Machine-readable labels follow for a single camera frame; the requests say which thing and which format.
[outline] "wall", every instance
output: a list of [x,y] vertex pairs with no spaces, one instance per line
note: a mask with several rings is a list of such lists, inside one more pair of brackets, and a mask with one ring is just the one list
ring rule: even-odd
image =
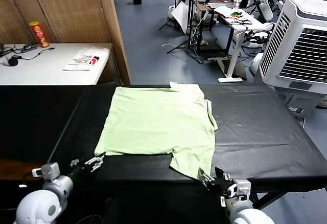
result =
[[39,21],[50,43],[111,42],[124,84],[130,84],[113,0],[0,0],[0,42],[35,42],[29,22]]

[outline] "red can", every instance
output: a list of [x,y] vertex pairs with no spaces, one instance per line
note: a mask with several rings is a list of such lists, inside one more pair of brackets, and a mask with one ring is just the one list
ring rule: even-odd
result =
[[45,33],[43,32],[40,22],[39,21],[30,22],[30,26],[32,27],[33,32],[41,47],[43,48],[49,47],[50,44],[45,36]]

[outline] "air vent grille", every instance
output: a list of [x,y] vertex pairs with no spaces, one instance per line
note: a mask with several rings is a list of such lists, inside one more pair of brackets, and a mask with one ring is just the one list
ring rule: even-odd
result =
[[327,83],[327,31],[304,29],[279,75]]
[[267,73],[268,68],[270,67],[272,60],[278,50],[278,47],[281,44],[281,41],[283,40],[288,27],[290,26],[290,23],[290,19],[286,16],[286,14],[283,13],[279,18],[278,23],[276,24],[274,34],[271,37],[269,45],[260,64],[263,76]]

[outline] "blue floor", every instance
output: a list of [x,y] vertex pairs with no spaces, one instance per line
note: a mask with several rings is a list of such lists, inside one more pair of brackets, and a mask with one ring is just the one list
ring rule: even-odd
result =
[[[178,45],[187,39],[182,33],[170,27],[164,27],[159,31],[160,26],[166,22],[168,7],[173,3],[174,0],[143,0],[141,5],[135,6],[133,0],[115,1],[132,83],[168,84],[169,81],[175,81],[218,84],[217,78],[223,77],[223,74],[217,64],[198,64],[183,50],[166,54],[172,46],[161,47],[166,43]],[[204,39],[212,41],[218,38],[219,43],[224,44],[228,33],[229,28],[214,27],[212,33],[204,33]],[[250,66],[251,61],[249,58],[242,63]],[[243,84],[253,82],[249,68],[247,68],[247,77],[248,80]],[[306,119],[306,132],[327,158],[326,127],[326,110],[315,109]],[[327,223],[327,193],[325,189],[288,193],[266,207],[264,212],[276,224]]]

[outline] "cup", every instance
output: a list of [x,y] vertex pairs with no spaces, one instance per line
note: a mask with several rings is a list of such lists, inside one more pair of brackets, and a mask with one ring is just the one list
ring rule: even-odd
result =
[[240,8],[241,1],[242,0],[234,0],[233,8]]

